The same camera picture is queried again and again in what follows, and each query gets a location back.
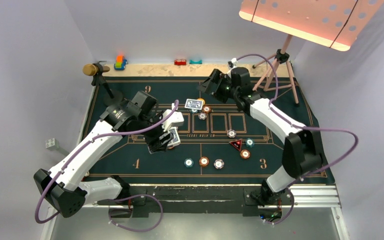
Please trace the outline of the yellow dealer button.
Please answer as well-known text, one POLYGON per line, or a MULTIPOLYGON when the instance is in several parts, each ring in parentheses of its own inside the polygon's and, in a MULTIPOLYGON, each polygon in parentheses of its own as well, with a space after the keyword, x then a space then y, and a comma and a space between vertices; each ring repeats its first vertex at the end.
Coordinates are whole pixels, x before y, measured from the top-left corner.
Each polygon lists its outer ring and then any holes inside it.
POLYGON ((201 102, 202 102, 202 105, 205 105, 205 104, 206 104, 206 102, 205 102, 205 100, 204 100, 203 98, 198 98, 197 100, 198 100, 198 101, 201 101, 201 102))

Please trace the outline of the blue back playing card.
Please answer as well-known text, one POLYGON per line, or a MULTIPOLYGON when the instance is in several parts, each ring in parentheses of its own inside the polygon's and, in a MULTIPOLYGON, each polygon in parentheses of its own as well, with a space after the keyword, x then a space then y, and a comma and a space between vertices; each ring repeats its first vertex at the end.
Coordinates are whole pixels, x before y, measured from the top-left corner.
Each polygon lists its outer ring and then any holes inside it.
POLYGON ((185 101, 184 107, 186 109, 190 109, 190 110, 192 110, 192 109, 202 110, 203 104, 201 101, 199 101, 197 99, 187 98, 185 101))

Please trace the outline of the pink blue chips pile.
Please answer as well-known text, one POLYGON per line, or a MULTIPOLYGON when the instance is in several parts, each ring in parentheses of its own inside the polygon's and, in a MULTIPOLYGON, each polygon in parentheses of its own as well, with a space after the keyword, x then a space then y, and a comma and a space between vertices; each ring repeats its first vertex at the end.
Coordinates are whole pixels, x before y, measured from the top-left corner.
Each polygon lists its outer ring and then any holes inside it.
POLYGON ((228 136, 229 138, 235 138, 235 137, 237 136, 237 133, 236 133, 235 130, 233 130, 233 129, 229 129, 229 130, 227 131, 227 136, 228 136))
POLYGON ((199 118, 200 120, 206 120, 207 117, 208 117, 208 115, 207 115, 206 113, 204 113, 204 112, 201 112, 201 113, 199 113, 199 115, 198 115, 198 118, 199 118))

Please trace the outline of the green blue chip stack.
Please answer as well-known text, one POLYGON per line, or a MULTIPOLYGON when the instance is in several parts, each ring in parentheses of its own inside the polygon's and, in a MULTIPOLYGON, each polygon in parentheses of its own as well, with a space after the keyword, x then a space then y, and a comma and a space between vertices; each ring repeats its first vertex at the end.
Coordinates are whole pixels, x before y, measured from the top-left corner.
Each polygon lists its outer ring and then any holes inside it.
POLYGON ((194 166, 194 161, 191 158, 186 158, 184 160, 184 165, 186 168, 192 168, 194 166))

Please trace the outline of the orange red chip stack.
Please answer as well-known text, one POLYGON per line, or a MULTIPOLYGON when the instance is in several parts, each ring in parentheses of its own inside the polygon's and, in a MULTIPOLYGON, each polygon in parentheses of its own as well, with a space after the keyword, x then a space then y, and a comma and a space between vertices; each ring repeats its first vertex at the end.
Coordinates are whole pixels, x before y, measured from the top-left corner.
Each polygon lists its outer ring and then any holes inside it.
POLYGON ((205 156, 202 156, 200 159, 199 159, 199 165, 201 167, 207 167, 209 165, 210 161, 207 157, 205 156))

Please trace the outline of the red black all-in triangle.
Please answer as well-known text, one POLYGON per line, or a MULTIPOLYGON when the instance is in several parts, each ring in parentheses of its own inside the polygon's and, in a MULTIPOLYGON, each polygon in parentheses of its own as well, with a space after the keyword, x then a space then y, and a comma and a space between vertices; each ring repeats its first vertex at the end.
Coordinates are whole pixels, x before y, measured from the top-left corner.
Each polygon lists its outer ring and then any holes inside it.
POLYGON ((230 141, 229 144, 240 152, 242 150, 243 140, 236 139, 236 140, 230 141))

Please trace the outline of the pink blue chip stack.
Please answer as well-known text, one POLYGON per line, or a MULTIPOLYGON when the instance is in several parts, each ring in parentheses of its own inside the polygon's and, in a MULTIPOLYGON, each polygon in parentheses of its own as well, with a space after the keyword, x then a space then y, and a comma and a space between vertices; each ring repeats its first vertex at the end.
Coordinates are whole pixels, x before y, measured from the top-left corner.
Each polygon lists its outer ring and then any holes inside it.
POLYGON ((222 169, 224 167, 225 163, 222 159, 216 159, 213 163, 213 166, 215 169, 222 169))

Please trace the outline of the blue white card deck box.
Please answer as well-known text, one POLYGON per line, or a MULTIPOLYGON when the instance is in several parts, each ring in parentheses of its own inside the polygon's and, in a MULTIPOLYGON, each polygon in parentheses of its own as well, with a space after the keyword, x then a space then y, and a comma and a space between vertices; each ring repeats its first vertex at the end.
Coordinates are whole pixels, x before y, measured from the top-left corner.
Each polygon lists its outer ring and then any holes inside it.
POLYGON ((157 127, 143 135, 150 154, 165 152, 171 147, 178 146, 181 142, 178 127, 171 127, 166 130, 157 127))

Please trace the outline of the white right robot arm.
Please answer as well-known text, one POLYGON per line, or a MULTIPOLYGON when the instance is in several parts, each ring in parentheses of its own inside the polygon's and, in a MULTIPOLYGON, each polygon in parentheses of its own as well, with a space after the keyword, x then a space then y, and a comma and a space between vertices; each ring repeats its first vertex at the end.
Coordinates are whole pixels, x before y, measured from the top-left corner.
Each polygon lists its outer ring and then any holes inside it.
POLYGON ((283 141, 281 166, 262 181, 260 194, 255 197, 262 205, 274 203, 295 180, 327 163, 321 134, 289 117, 262 92, 254 90, 247 68, 235 67, 229 73, 215 68, 197 89, 222 103, 232 99, 239 111, 268 127, 283 141))

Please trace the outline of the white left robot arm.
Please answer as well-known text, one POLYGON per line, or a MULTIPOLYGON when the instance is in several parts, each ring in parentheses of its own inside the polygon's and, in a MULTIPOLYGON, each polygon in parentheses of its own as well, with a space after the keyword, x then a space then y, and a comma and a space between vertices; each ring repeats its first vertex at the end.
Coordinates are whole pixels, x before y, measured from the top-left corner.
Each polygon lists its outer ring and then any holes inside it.
POLYGON ((108 106, 72 152, 51 169, 39 169, 33 176, 41 194, 35 209, 36 222, 46 223, 39 217, 43 201, 65 218, 93 202, 126 203, 130 186, 121 177, 113 175, 90 182, 84 182, 83 178, 112 146, 129 135, 143 135, 150 154, 165 152, 174 137, 170 128, 182 125, 183 117, 178 112, 179 100, 170 109, 152 112, 157 104, 156 98, 138 91, 132 100, 123 99, 108 106))

